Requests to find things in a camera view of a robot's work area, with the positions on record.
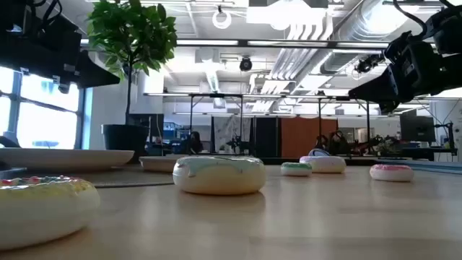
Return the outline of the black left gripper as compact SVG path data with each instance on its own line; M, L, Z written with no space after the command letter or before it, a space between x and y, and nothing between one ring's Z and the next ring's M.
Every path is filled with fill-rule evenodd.
M54 22L36 38L0 33L0 66L51 79L63 94L70 84L80 88L115 85L120 78L95 64L81 51L82 35L71 22Z

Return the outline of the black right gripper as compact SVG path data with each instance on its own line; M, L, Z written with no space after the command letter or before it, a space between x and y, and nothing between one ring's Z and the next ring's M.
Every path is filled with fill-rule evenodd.
M429 43L414 42L398 52L394 64L369 82L351 89L351 99L379 103L388 115L419 95L438 95L462 87L462 53L443 56Z

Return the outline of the pink iced donut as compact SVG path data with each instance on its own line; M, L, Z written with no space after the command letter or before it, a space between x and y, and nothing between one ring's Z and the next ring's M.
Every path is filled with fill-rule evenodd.
M377 164L370 168L370 176L376 181L410 182L414 171L407 165Z

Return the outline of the lilac iced donut dark drizzle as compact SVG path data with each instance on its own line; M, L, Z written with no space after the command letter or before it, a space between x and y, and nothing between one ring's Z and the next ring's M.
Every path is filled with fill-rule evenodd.
M347 166L344 158L337 156L303 156L299 162L309 164L314 173L343 173Z

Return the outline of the teal iced donut dark drizzle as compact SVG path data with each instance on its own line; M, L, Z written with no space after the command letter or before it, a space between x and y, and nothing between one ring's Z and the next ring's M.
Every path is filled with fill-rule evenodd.
M283 176L309 176L312 173L312 166L303 162L284 162L281 165Z

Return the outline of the yellow sprinkled donut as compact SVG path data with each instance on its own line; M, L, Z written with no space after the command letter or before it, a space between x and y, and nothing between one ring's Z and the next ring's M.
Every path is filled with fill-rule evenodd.
M45 243L89 225L100 206L95 186L81 178L0 180L0 251Z

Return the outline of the mint iced donut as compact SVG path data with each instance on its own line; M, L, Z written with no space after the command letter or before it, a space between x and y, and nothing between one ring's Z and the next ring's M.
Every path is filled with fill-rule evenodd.
M192 194L252 194L265 185L266 168L254 157L187 156L177 159L173 181Z

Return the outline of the potted green tree black pot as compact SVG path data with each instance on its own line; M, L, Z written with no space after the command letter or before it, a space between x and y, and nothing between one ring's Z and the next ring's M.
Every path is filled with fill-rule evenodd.
M131 91L134 73L159 71L175 57L176 18L167 15L162 4L146 6L141 0L95 0L89 13L90 44L107 55L105 67L126 82L123 124L102 125L107 150L133 152L129 164L145 153L149 128L131 122Z

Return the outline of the blue flat board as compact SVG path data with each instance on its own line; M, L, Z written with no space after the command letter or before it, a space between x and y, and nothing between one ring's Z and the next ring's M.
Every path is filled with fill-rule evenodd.
M376 160L376 162L386 165L407 165L413 170L462 175L462 162L434 162L424 160Z

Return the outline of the orange partition panel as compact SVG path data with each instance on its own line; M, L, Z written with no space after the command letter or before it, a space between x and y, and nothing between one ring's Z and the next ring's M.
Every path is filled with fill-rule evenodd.
M282 118L281 119L281 153L283 158L305 156L316 146L319 135L328 136L338 129L335 119L319 118Z

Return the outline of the round grey woven placemat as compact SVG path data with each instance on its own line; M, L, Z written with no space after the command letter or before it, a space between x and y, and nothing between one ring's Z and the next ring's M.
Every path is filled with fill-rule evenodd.
M16 169L11 174L11 178L32 176L68 176L81 178L91 182L98 189L166 186L174 184L173 177L167 173L145 172L141 168L112 168L110 170L81 170L75 172L26 170L24 168Z

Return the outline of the person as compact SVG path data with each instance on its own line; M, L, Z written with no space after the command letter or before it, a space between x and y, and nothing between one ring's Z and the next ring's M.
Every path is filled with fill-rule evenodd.
M203 144L201 143L200 133L192 131L189 136L188 151L191 154L198 154L204 150Z

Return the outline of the grey patterned curtain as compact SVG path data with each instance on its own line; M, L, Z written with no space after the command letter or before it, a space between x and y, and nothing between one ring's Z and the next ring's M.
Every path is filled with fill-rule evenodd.
M220 150L230 152L232 148L227 143L235 137L240 137L243 143L250 141L252 118L243 117L243 121L240 121L239 116L215 116L213 119L214 145L217 152Z

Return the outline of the black background metal frame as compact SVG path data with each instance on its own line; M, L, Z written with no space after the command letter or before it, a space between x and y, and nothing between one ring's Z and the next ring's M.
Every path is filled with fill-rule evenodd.
M318 137L317 137L317 142L316 142L316 145L315 145L315 148L318 148L318 149L323 149L323 133L322 133L322 115L321 115L321 111L322 111L322 106L321 106L321 101L323 99L326 99L328 100L328 102L331 102L331 101L336 101L336 102L340 102L340 101L351 101L351 100L354 100L361 108L363 108L365 111L366 111L366 122L367 122L367 143L370 141L370 103L367 101L366 102L366 106L364 106L363 104L361 104L360 101L358 101L357 99L353 99L349 96L320 96L320 95L317 95L316 99L318 100ZM371 148L370 148L370 144L368 143L367 144L367 151L368 152L371 152Z
M193 130L193 108L194 108L194 98L195 97L201 97L201 100L202 98L204 97L208 97L208 98L222 98L222 99L225 99L225 98L239 98L240 99L240 103L238 103L239 107L240 107L240 112L237 114L239 115L239 119L240 119L240 139L239 139L239 142L238 142L238 147L240 147L240 145L242 145L242 137L243 137L243 101L244 101L244 95L243 94L237 94L237 93L223 93L223 92L210 92L210 93L189 93L187 94L187 96L189 96L189 98L191 99L190 101L190 111L189 111L189 134L191 135L191 132ZM210 152L208 152L207 154L208 155L218 155L219 153L216 152L215 150L215 139L214 139L214 129L212 129L211 131L211 135L212 135L212 149Z

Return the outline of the black table border frame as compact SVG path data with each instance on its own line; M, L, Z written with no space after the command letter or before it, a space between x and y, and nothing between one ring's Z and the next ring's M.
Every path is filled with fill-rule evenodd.
M299 158L284 157L262 157L261 160L265 165L281 165L282 163L298 163ZM372 166L378 162L374 157L344 157L347 166Z

